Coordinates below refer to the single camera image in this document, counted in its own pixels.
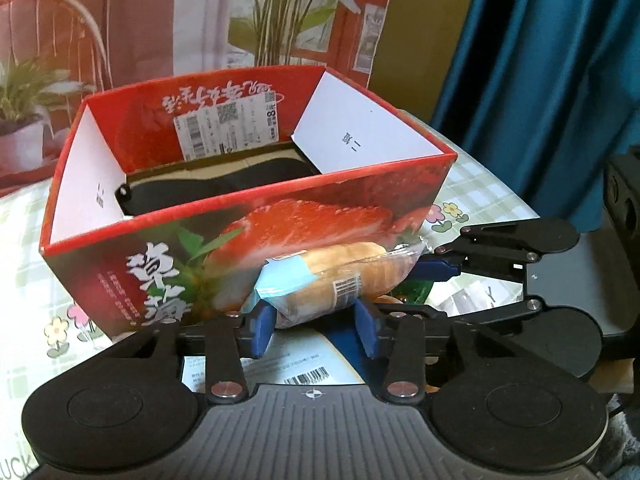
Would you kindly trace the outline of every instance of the crosshair symbol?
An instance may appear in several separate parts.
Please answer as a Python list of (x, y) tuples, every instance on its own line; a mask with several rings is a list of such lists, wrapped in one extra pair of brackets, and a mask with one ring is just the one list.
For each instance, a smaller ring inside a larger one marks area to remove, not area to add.
[(324, 393), (322, 393), (320, 390), (316, 390), (315, 388), (313, 390), (307, 390), (305, 392), (305, 395), (309, 398), (309, 399), (318, 399), (319, 397), (322, 397), (324, 395)]

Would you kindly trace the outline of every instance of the chair backrest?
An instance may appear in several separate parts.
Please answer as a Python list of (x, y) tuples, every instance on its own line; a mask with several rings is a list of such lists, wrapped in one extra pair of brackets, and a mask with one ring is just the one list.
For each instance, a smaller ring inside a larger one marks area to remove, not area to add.
[[(0, 60), (36, 59), (48, 68), (70, 71), (69, 79), (113, 87), (100, 28), (78, 0), (0, 0)], [(71, 126), (82, 97), (66, 100), (52, 113), (54, 128)]]

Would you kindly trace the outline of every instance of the bread roll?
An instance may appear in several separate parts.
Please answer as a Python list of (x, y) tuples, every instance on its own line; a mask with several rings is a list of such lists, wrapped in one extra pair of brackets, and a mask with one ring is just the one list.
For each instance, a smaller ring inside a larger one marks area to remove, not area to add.
[[(360, 247), (348, 249), (348, 246)], [(318, 279), (300, 290), (287, 294), (284, 298), (286, 306), (279, 309), (282, 313), (287, 313), (287, 319), (279, 320), (279, 328), (328, 314), (335, 308), (346, 306), (356, 295), (373, 299), (386, 294), (405, 279), (419, 256), (415, 251), (406, 250), (387, 253), (377, 244), (345, 244), (335, 247), (340, 249), (334, 250), (329, 247), (309, 251), (326, 251), (321, 256), (312, 255), (308, 260), (315, 269), (325, 270), (314, 271), (310, 267), (309, 270), (319, 274)], [(354, 254), (365, 254), (367, 251), (376, 254), (345, 261)]]
[(373, 242), (357, 242), (354, 244), (339, 244), (320, 249), (311, 249), (300, 254), (309, 271), (319, 274), (332, 267), (363, 260), (372, 256), (385, 254), (384, 247)]

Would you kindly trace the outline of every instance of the strawberry image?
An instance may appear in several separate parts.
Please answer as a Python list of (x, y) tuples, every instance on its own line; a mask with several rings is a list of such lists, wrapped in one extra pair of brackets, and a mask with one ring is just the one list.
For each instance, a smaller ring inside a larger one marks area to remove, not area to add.
[(232, 222), (222, 234), (240, 234), (209, 253), (204, 266), (247, 269), (265, 259), (344, 242), (375, 238), (392, 224), (383, 207), (340, 207), (307, 200), (284, 199), (261, 206)]
[(429, 209), (430, 207), (421, 207), (410, 211), (394, 222), (391, 231), (394, 233), (402, 233), (409, 230), (415, 233), (422, 226), (424, 219), (427, 218)]
[(448, 166), (413, 166), (301, 190), (290, 194), (288, 198), (330, 202), (346, 207), (383, 206), (398, 218), (431, 206), (448, 170)]

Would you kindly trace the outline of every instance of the flower print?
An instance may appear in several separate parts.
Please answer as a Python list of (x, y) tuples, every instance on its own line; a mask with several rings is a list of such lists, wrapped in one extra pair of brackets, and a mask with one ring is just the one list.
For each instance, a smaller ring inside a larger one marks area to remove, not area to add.
[(47, 355), (52, 359), (64, 355), (69, 350), (69, 343), (66, 342), (67, 328), (69, 328), (69, 322), (58, 316), (52, 318), (51, 323), (44, 327), (47, 344), (51, 347), (47, 350)]
[(59, 317), (54, 317), (51, 323), (44, 327), (44, 335), (47, 336), (47, 344), (49, 346), (58, 345), (66, 341), (66, 329), (69, 328), (69, 322)]
[(82, 310), (77, 303), (74, 303), (66, 310), (66, 316), (74, 320), (76, 328), (81, 328), (89, 324), (89, 316), (84, 313), (84, 310)]
[(457, 218), (462, 215), (462, 211), (460, 211), (458, 206), (453, 202), (443, 202), (442, 208), (446, 214), (453, 216), (453, 218)]
[(426, 220), (430, 224), (435, 224), (436, 222), (441, 222), (444, 220), (444, 215), (442, 214), (442, 209), (440, 209), (439, 205), (433, 204), (429, 208)]

